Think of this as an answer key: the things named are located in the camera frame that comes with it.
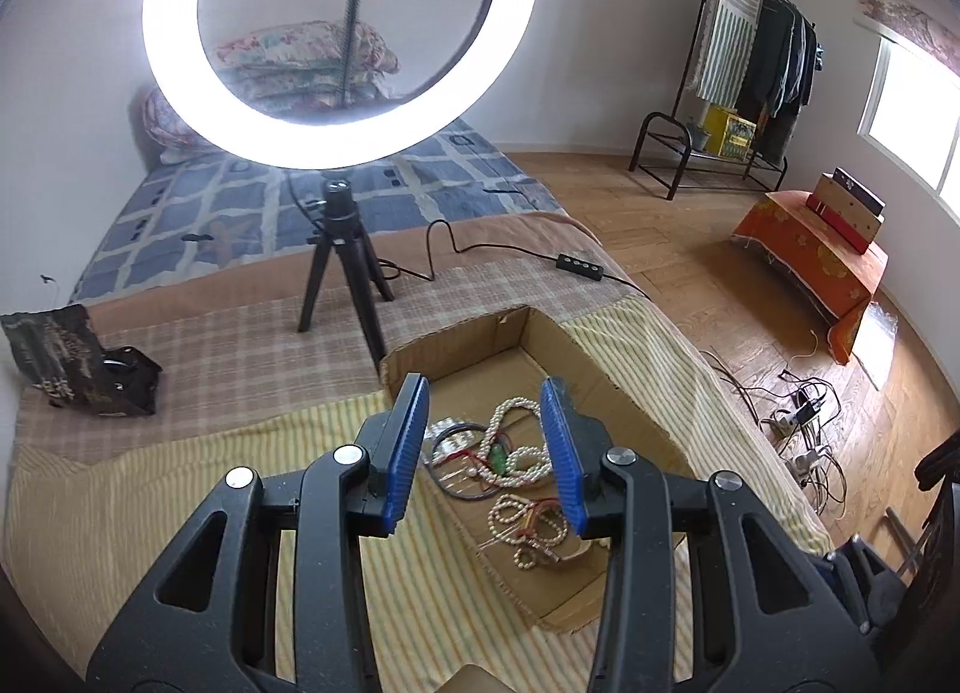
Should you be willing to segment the open cardboard box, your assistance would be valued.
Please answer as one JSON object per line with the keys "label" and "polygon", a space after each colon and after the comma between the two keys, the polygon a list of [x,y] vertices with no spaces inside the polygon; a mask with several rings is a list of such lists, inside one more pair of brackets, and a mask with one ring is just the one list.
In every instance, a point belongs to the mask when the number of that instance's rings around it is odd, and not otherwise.
{"label": "open cardboard box", "polygon": [[[664,472],[693,473],[661,423],[628,395],[625,381],[602,367],[558,322],[529,306],[483,314],[418,337],[389,353],[379,372],[389,394],[398,393],[407,374],[428,378],[432,422],[457,418],[475,423],[488,422],[494,407],[515,395],[537,399],[545,379],[555,376],[565,381],[576,410],[604,423],[615,445],[633,449]],[[607,569],[603,548],[594,545],[573,562],[523,571],[508,547],[491,540],[490,498],[454,500],[426,473],[420,482],[488,577],[540,628],[571,633],[601,615]]]}

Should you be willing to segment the floral window curtain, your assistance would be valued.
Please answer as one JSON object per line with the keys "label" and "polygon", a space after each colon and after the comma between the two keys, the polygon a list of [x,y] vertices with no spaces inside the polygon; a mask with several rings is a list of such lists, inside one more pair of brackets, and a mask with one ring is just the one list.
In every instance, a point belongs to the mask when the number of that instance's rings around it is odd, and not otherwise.
{"label": "floral window curtain", "polygon": [[906,41],[957,74],[957,32],[905,0],[857,0],[857,7],[882,37]]}

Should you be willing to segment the black printed bag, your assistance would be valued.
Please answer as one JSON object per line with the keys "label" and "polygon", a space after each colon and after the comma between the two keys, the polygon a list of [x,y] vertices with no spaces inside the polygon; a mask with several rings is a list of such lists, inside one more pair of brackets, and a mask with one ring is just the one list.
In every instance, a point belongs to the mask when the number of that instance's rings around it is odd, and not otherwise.
{"label": "black printed bag", "polygon": [[57,409],[99,417],[149,417],[163,367],[135,347],[108,349],[83,305],[3,314],[14,364]]}

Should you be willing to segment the yellow striped blanket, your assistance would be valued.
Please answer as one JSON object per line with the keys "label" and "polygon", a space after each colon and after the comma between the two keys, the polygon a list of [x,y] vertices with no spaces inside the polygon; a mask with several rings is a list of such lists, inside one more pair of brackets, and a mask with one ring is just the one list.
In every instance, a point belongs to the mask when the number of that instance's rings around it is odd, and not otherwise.
{"label": "yellow striped blanket", "polygon": [[[688,457],[690,477],[740,473],[800,548],[828,550],[827,529],[770,443],[743,421],[700,352],[656,306],[627,296],[556,322],[625,381],[628,395]],[[96,464],[21,448],[5,563],[60,656],[86,667],[156,556],[229,469],[291,472],[345,445],[364,418],[389,405],[379,381],[374,392]],[[397,534],[364,544],[363,576],[386,690],[436,690],[469,664],[519,691],[586,686],[599,617],[571,633],[540,628],[488,577],[420,480]]]}

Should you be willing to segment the striped hanging towel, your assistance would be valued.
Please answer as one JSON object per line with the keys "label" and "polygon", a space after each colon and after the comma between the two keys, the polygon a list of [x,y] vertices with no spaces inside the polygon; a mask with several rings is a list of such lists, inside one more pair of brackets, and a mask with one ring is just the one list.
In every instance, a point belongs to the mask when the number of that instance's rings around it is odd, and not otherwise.
{"label": "striped hanging towel", "polygon": [[747,74],[763,0],[706,0],[686,88],[732,110]]}

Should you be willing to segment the red strap wristwatch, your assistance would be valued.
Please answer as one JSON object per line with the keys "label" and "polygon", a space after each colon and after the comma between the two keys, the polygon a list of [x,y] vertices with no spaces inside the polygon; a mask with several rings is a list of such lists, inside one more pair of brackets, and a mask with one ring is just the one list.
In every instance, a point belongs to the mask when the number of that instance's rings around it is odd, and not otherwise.
{"label": "red strap wristwatch", "polygon": [[592,550],[594,544],[579,540],[573,551],[563,551],[569,539],[569,523],[555,500],[535,501],[524,511],[524,519],[516,530],[519,548],[535,563],[561,565],[578,560]]}

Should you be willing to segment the black tripod stand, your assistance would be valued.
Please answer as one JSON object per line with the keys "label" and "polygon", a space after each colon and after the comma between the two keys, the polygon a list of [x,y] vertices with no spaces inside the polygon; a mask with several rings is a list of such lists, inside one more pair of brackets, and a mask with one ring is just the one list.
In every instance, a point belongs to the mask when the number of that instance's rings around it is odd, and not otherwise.
{"label": "black tripod stand", "polygon": [[298,332],[304,334],[311,329],[325,269],[331,254],[335,254],[347,280],[348,292],[371,360],[379,365],[387,350],[376,313],[373,289],[379,292],[384,301],[394,301],[394,292],[389,287],[379,257],[374,252],[373,242],[359,215],[350,181],[347,178],[327,178],[322,183],[322,200],[322,217],[314,223],[314,234],[309,239],[314,246],[314,254],[298,319]]}

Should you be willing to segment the dark hanging clothes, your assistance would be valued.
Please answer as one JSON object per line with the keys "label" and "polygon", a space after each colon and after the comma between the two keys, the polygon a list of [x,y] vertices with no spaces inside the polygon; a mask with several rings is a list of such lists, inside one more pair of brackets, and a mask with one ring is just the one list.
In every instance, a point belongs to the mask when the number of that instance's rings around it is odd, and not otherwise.
{"label": "dark hanging clothes", "polygon": [[786,157],[822,67],[815,25],[788,0],[763,0],[736,111],[755,124],[754,150],[771,165]]}

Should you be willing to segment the yellow box on rack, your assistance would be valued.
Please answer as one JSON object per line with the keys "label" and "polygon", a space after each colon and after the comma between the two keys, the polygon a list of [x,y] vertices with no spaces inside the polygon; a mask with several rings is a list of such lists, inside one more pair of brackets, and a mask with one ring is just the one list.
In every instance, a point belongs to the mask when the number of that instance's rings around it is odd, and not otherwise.
{"label": "yellow box on rack", "polygon": [[724,106],[711,105],[704,117],[704,151],[713,157],[745,161],[754,147],[757,125]]}

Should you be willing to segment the boxes on orange bench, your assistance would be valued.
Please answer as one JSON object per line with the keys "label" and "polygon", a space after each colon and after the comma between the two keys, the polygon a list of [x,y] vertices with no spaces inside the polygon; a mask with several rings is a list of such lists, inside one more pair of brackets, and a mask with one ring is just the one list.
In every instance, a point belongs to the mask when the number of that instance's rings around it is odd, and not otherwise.
{"label": "boxes on orange bench", "polygon": [[843,168],[822,173],[805,207],[832,227],[857,254],[866,254],[885,222],[885,202]]}

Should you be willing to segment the plaid brown bed cover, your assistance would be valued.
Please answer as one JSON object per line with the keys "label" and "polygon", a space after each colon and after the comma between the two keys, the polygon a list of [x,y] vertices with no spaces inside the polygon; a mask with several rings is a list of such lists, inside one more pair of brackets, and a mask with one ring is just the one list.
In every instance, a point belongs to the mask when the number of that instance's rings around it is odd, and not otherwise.
{"label": "plaid brown bed cover", "polygon": [[[476,218],[380,233],[373,244],[409,271],[392,284],[395,300],[376,306],[387,349],[514,306],[565,321],[631,290],[592,233],[562,215]],[[137,347],[163,367],[155,415],[93,417],[28,389],[14,444],[94,464],[377,391],[338,267],[325,276],[311,329],[298,332],[309,261],[299,251],[93,306],[103,344]]]}

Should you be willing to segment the black clothes rack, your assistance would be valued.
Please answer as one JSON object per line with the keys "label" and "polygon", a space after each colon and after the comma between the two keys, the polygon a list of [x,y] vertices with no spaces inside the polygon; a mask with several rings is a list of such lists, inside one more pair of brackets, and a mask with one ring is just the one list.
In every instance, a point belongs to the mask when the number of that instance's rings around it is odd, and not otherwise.
{"label": "black clothes rack", "polygon": [[721,186],[726,176],[735,176],[739,180],[732,186],[736,191],[776,191],[784,184],[789,172],[788,152],[781,165],[771,165],[755,152],[754,147],[745,161],[713,157],[704,151],[708,134],[703,131],[703,121],[711,103],[695,97],[686,88],[686,79],[692,71],[695,38],[705,4],[706,0],[700,0],[695,30],[672,106],[665,111],[651,111],[641,121],[628,171],[632,175],[643,173],[649,176],[665,189],[667,199],[674,199],[683,189]]}

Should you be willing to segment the folded floral quilt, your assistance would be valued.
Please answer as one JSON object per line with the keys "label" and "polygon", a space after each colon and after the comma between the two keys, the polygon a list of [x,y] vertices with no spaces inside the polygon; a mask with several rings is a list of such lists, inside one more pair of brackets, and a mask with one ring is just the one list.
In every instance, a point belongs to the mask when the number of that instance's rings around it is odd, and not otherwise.
{"label": "folded floral quilt", "polygon": [[213,71],[245,105],[272,118],[316,122],[338,106],[348,83],[348,103],[379,103],[382,79],[400,71],[397,55],[371,25],[355,27],[352,55],[342,56],[343,25],[328,20],[262,28],[218,44]]}

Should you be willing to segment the blue patterned bed sheet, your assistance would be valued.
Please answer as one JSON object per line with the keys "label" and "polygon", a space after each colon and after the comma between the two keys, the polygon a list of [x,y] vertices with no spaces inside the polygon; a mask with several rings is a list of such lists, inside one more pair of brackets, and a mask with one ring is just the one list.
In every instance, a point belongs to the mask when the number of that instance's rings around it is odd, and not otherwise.
{"label": "blue patterned bed sheet", "polygon": [[[345,175],[368,232],[560,212],[545,184],[462,119],[402,154]],[[71,300],[112,298],[308,248],[322,175],[285,173],[223,152],[149,173],[110,225]]]}

